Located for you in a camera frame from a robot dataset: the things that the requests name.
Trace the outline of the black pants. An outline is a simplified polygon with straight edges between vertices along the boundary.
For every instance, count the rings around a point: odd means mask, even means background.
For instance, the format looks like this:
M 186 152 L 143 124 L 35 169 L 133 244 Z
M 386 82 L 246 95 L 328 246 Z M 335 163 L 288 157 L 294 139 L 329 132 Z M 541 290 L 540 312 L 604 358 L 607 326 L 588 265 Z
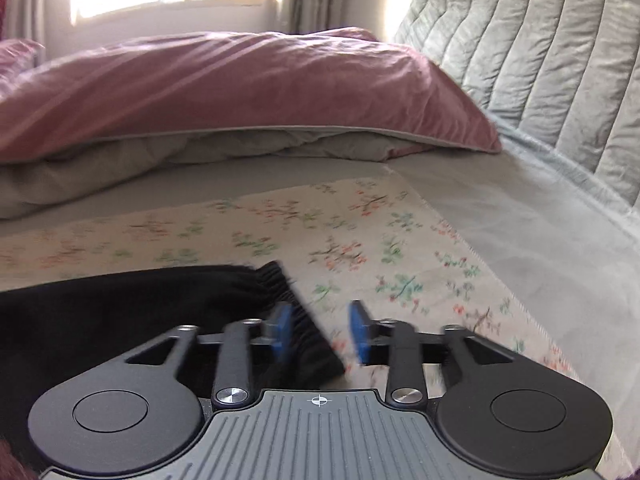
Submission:
M 218 333 L 292 307 L 292 354 L 257 374 L 262 388 L 317 389 L 343 362 L 294 294 L 279 263 L 183 266 L 105 274 L 1 295 L 1 451 L 30 471 L 46 462 L 28 437 L 32 404 L 49 388 L 178 325 Z

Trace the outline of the floral bed sheet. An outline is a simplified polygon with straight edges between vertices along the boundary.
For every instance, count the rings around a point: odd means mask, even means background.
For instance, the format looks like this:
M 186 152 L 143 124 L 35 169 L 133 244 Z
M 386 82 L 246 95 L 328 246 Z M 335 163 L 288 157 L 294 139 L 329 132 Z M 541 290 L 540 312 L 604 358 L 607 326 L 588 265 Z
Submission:
M 344 375 L 324 386 L 384 386 L 382 367 L 356 361 L 347 333 L 353 299 L 428 332 L 460 324 L 585 382 L 490 267 L 397 174 L 1 231 L 4 290 L 271 261 L 343 362 Z

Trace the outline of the pink and grey duvet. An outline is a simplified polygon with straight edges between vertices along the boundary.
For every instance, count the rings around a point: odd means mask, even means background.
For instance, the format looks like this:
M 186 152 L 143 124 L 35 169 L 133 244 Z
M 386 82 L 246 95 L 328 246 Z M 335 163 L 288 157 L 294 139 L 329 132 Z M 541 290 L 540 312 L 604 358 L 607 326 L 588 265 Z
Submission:
M 496 127 L 440 68 L 361 28 L 138 38 L 1 85 L 1 215 L 156 168 L 289 154 L 497 154 Z

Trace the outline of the grey quilted headboard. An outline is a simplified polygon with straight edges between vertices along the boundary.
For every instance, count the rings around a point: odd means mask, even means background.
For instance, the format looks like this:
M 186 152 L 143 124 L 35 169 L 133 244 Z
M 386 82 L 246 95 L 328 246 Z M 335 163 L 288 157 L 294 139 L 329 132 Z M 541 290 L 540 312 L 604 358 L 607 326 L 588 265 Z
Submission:
M 397 42 L 639 203 L 639 0 L 411 0 Z

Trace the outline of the pink pillow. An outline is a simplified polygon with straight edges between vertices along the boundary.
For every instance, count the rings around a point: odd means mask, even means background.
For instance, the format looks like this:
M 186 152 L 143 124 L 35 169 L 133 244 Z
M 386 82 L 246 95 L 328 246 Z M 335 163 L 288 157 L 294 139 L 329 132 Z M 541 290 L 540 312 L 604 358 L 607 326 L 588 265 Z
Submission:
M 1 84 L 7 86 L 19 74 L 34 64 L 44 50 L 42 44 L 30 39 L 6 39 L 1 41 Z

